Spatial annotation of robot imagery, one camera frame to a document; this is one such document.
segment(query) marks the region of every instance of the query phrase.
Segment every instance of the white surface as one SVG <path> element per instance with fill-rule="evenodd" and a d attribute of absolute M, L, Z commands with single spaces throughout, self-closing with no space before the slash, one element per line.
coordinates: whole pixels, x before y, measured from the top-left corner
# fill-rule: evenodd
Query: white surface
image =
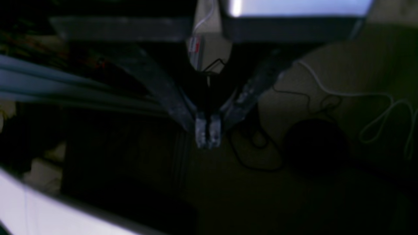
<path fill-rule="evenodd" d="M 231 17 L 363 17 L 373 0 L 223 0 Z"/>
<path fill-rule="evenodd" d="M 27 187 L 0 169 L 0 221 L 13 235 L 133 235 Z M 163 234 L 138 225 L 142 234 Z"/>

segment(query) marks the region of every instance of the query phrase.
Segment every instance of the white cable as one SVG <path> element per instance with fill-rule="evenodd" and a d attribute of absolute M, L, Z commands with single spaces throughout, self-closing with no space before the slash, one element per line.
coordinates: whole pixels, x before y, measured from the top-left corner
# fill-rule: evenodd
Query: white cable
<path fill-rule="evenodd" d="M 409 101 L 407 100 L 398 100 L 395 102 L 395 99 L 393 98 L 393 96 L 389 93 L 379 93 L 379 92 L 364 92 L 364 93 L 343 93 L 343 92 L 336 92 L 336 91 L 332 91 L 328 88 L 326 88 L 320 81 L 318 75 L 316 74 L 316 72 L 311 68 L 311 66 L 309 66 L 306 62 L 304 61 L 298 61 L 297 63 L 299 63 L 300 65 L 302 65 L 306 70 L 308 70 L 308 72 L 312 75 L 312 77 L 315 79 L 316 83 L 318 84 L 318 86 L 321 88 L 321 90 L 323 90 L 324 92 L 331 94 L 331 95 L 336 95 L 336 96 L 345 96 L 345 97 L 364 97 L 364 96 L 383 96 L 383 97 L 387 97 L 390 101 L 390 105 L 389 107 L 382 113 L 380 114 L 376 119 L 374 119 L 373 121 L 371 121 L 369 124 L 367 124 L 361 131 L 359 134 L 359 141 L 362 143 L 371 143 L 376 141 L 379 137 L 380 134 L 382 133 L 383 127 L 387 121 L 387 118 L 389 117 L 390 112 L 393 110 L 394 107 L 400 105 L 400 104 L 404 104 L 408 107 L 410 114 L 411 114 L 411 127 L 410 127 L 410 131 L 408 134 L 408 138 L 407 141 L 405 143 L 405 147 L 403 149 L 404 155 L 407 158 L 407 160 L 410 160 L 412 158 L 412 154 L 413 154 L 413 132 L 414 132 L 414 128 L 415 128 L 415 122 L 416 119 L 418 117 L 418 109 L 414 112 L 412 105 Z M 374 124 L 376 124 L 377 122 L 379 122 L 381 119 L 383 119 L 382 123 L 380 124 L 379 130 L 377 131 L 376 135 L 374 137 L 372 137 L 371 139 L 365 139 L 364 138 L 364 134 L 369 130 L 369 128 L 371 128 Z"/>
<path fill-rule="evenodd" d="M 212 17 L 212 15 L 213 15 L 213 12 L 215 12 L 215 0 L 212 0 L 212 7 L 211 7 L 211 9 L 210 9 L 210 11 L 209 11 L 209 13 L 205 16 L 205 18 L 203 18 L 203 19 L 201 19 L 197 24 L 196 24 L 196 26 L 194 27 L 194 29 L 193 29 L 193 34 L 195 34 L 196 33 L 196 30 L 203 24 L 203 23 L 205 23 L 209 18 L 211 18 Z"/>

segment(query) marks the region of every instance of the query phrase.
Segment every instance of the dark round object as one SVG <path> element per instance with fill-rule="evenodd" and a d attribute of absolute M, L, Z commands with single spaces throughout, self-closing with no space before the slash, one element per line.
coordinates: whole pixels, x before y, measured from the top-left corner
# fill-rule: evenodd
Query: dark round object
<path fill-rule="evenodd" d="M 349 144 L 342 130 L 321 119 L 298 122 L 284 138 L 288 163 L 308 176 L 338 172 L 349 157 Z"/>

